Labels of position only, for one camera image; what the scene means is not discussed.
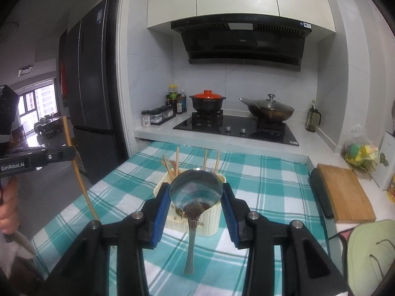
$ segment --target cutting board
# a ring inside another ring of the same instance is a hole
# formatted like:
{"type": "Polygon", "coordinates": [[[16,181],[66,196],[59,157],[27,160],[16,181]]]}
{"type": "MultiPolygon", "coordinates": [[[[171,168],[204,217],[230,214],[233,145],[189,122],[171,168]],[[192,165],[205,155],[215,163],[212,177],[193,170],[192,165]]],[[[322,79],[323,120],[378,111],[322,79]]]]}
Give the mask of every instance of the cutting board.
{"type": "Polygon", "coordinates": [[[376,220],[375,212],[357,176],[350,169],[318,164],[337,223],[376,220]]]}

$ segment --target refrigerator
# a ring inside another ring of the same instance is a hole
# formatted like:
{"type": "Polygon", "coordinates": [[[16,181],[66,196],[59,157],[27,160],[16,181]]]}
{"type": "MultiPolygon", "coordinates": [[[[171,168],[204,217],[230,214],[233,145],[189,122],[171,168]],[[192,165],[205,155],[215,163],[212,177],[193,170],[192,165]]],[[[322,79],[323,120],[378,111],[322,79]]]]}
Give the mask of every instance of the refrigerator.
{"type": "Polygon", "coordinates": [[[128,158],[122,125],[114,123],[117,82],[106,72],[106,61],[113,61],[106,54],[108,7],[109,0],[101,1],[67,33],[64,55],[70,119],[92,184],[128,158]]]}

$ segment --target orange lid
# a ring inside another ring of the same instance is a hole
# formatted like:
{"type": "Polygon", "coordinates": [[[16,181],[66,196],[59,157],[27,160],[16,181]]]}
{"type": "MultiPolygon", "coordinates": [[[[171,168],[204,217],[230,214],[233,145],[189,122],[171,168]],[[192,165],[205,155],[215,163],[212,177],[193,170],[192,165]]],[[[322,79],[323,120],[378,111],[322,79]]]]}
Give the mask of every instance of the orange lid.
{"type": "Polygon", "coordinates": [[[222,99],[220,94],[213,93],[212,90],[203,90],[203,93],[197,93],[194,97],[199,99],[222,99]]]}

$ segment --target pot with orange lid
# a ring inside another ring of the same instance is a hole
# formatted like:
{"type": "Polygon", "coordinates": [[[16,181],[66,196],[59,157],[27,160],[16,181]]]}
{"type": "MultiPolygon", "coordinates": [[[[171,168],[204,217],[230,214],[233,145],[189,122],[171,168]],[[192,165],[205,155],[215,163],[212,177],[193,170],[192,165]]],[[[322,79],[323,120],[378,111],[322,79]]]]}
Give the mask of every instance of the pot with orange lid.
{"type": "Polygon", "coordinates": [[[226,97],[213,93],[212,90],[204,90],[203,93],[197,93],[189,96],[192,99],[192,106],[197,112],[214,113],[222,108],[222,102],[226,97]]]}

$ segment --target finger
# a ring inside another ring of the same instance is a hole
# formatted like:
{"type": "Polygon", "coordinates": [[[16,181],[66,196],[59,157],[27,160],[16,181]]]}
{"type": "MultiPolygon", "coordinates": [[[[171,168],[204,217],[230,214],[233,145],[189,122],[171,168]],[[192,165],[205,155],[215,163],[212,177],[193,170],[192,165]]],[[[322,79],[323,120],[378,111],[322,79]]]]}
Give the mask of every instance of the finger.
{"type": "Polygon", "coordinates": [[[15,233],[18,230],[18,228],[19,228],[19,223],[13,227],[2,230],[1,232],[4,234],[7,234],[7,235],[11,235],[11,234],[15,233]]]}
{"type": "Polygon", "coordinates": [[[10,201],[13,197],[15,197],[17,195],[17,190],[18,190],[18,178],[12,176],[3,190],[3,194],[2,194],[3,203],[5,204],[6,202],[10,201]]]}
{"type": "Polygon", "coordinates": [[[18,206],[18,196],[15,196],[10,201],[0,206],[0,219],[9,217],[18,206]]]}
{"type": "Polygon", "coordinates": [[[15,226],[19,226],[19,217],[17,210],[14,210],[14,212],[9,217],[0,220],[0,229],[2,231],[8,230],[15,226]]]}

